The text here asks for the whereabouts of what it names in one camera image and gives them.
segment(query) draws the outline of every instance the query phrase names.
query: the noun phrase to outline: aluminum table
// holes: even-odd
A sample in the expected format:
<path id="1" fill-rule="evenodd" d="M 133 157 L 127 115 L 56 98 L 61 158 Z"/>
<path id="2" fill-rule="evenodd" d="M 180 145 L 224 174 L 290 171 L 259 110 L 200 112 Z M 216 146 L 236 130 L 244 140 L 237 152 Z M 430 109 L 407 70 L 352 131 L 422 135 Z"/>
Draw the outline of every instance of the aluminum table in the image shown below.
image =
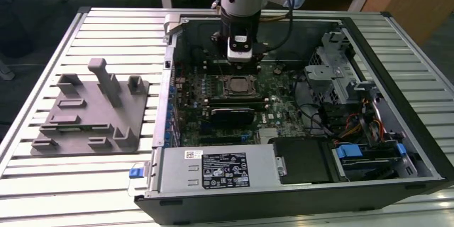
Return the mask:
<path id="1" fill-rule="evenodd" d="M 0 145 L 1 226 L 157 226 L 129 197 L 128 170 L 149 160 L 153 120 L 165 55 L 164 17 L 169 13 L 212 14 L 211 10 L 84 8 L 76 15 L 49 64 Z M 264 11 L 264 15 L 283 14 Z M 392 18 L 379 13 L 296 12 L 295 15 L 348 16 L 400 87 L 448 159 L 454 162 L 454 87 Z M 151 83 L 139 153 L 33 157 L 37 137 L 54 98 L 59 76 L 87 69 L 92 57 L 107 60 L 107 71 L 125 80 L 137 74 Z M 140 179 L 135 186 L 145 188 Z M 454 191 L 419 195 L 366 212 L 267 218 L 196 226 L 451 226 Z"/>

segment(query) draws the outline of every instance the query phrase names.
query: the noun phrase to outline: blue tab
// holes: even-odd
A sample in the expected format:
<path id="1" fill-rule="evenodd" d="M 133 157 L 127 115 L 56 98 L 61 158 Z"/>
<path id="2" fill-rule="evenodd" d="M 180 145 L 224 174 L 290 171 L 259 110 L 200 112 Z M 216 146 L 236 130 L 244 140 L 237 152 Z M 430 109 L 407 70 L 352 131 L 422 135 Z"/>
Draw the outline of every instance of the blue tab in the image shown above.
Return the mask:
<path id="1" fill-rule="evenodd" d="M 129 178 L 143 178 L 143 167 L 137 167 L 135 169 L 129 169 Z"/>
<path id="2" fill-rule="evenodd" d="M 358 145 L 340 145 L 335 149 L 339 158 L 344 157 L 360 157 L 362 152 Z"/>
<path id="3" fill-rule="evenodd" d="M 396 149 L 399 150 L 400 156 L 406 155 L 406 149 L 404 149 L 403 144 L 398 144 L 396 147 L 398 147 Z"/>
<path id="4" fill-rule="evenodd" d="M 339 159 L 342 159 L 343 157 L 346 157 L 346 154 L 343 153 L 343 150 L 342 150 L 340 147 L 338 147 L 338 148 L 335 149 L 335 152 L 338 153 Z"/>

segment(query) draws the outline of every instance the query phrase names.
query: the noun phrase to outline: cpu socket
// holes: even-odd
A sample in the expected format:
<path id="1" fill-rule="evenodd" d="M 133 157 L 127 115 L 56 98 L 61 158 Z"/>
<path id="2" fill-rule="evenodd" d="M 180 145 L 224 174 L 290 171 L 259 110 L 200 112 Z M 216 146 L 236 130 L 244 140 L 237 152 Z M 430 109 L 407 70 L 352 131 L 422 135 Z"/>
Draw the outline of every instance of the cpu socket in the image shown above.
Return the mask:
<path id="1" fill-rule="evenodd" d="M 227 75 L 223 78 L 223 95 L 227 98 L 245 97 L 255 98 L 257 96 L 255 90 L 255 80 L 252 75 Z"/>

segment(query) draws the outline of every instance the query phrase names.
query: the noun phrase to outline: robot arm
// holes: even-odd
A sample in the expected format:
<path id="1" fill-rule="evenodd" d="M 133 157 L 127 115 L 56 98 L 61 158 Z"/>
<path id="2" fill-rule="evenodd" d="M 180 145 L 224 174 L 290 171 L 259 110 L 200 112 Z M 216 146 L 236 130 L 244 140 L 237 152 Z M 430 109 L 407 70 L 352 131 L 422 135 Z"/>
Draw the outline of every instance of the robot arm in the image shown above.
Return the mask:
<path id="1" fill-rule="evenodd" d="M 290 6 L 288 0 L 271 0 Z M 295 1 L 299 7 L 304 0 Z M 212 41 L 217 45 L 221 55 L 232 63 L 259 61 L 265 47 L 256 41 L 257 24 L 264 0 L 220 0 L 220 32 Z"/>

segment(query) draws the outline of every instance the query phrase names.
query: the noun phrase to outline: power supply label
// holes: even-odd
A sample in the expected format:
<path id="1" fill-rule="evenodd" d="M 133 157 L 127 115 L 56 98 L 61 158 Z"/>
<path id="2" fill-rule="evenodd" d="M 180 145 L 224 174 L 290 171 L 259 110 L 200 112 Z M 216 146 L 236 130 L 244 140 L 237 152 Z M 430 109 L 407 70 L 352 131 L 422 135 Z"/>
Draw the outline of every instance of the power supply label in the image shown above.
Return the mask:
<path id="1" fill-rule="evenodd" d="M 201 179 L 205 189 L 248 187 L 245 153 L 203 154 Z"/>

